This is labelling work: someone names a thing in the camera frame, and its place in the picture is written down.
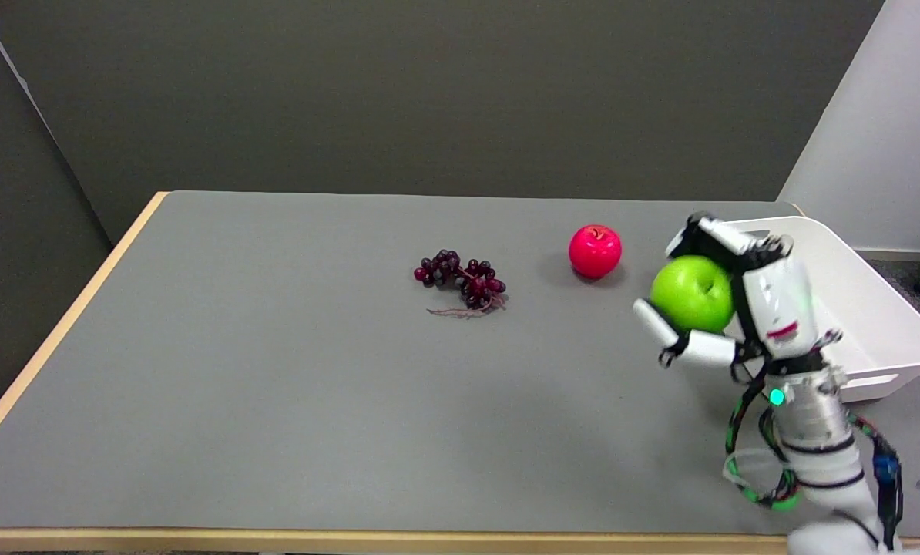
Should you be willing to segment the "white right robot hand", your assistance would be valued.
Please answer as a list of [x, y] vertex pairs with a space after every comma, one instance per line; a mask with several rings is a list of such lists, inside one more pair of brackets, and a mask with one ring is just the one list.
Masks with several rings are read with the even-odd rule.
[[742, 338], [724, 324], [703, 322], [696, 300], [640, 298], [633, 313], [660, 345], [660, 364], [690, 361], [714, 368], [739, 368], [762, 359], [773, 375], [818, 372], [821, 351], [839, 343], [841, 329], [818, 324], [808, 269], [785, 234], [756, 237], [707, 212], [688, 217], [666, 247], [669, 262], [704, 263], [717, 273], [702, 287], [719, 291], [724, 311], [736, 320]]

